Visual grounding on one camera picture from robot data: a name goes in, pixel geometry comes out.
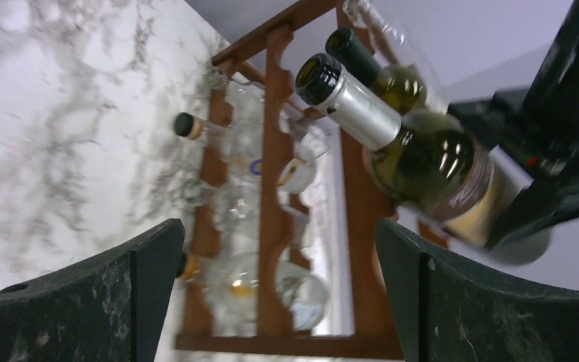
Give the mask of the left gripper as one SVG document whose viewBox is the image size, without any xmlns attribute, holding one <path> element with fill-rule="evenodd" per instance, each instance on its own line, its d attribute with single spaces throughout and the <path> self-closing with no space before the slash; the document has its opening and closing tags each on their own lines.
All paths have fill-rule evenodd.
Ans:
<svg viewBox="0 0 579 362">
<path fill-rule="evenodd" d="M 501 147 L 532 178 L 498 217 L 487 248 L 579 218 L 579 154 L 550 148 L 556 141 L 579 150 L 579 0 L 572 2 L 528 91 L 499 90 L 489 99 L 450 103 L 448 113 L 487 149 Z"/>
</svg>

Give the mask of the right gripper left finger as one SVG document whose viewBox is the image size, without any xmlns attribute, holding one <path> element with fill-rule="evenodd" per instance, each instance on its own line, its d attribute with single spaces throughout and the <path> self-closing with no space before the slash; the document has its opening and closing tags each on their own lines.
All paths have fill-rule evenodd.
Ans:
<svg viewBox="0 0 579 362">
<path fill-rule="evenodd" d="M 0 290 L 0 361 L 152 361 L 185 228 L 168 219 L 50 274 Z"/>
</svg>

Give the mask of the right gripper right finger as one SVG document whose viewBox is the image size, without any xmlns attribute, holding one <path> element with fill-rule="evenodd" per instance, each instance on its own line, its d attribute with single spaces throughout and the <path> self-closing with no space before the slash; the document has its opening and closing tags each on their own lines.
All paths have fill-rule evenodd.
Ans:
<svg viewBox="0 0 579 362">
<path fill-rule="evenodd" d="M 579 291 L 527 281 L 390 219 L 375 245 L 407 361 L 579 361 Z"/>
</svg>

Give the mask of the green wine bottle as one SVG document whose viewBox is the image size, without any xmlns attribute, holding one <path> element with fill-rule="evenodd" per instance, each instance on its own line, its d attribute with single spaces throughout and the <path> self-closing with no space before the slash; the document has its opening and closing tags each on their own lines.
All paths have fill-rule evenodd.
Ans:
<svg viewBox="0 0 579 362">
<path fill-rule="evenodd" d="M 368 150 L 382 192 L 435 229 L 508 265 L 532 263 L 549 248 L 547 230 L 494 239 L 520 187 L 452 116 L 426 109 L 401 115 L 324 53 L 301 67 L 295 90 Z"/>
<path fill-rule="evenodd" d="M 340 28 L 327 39 L 325 50 L 358 81 L 402 115 L 413 109 L 447 113 L 448 105 L 428 86 L 415 67 L 381 66 L 351 28 Z"/>
</svg>

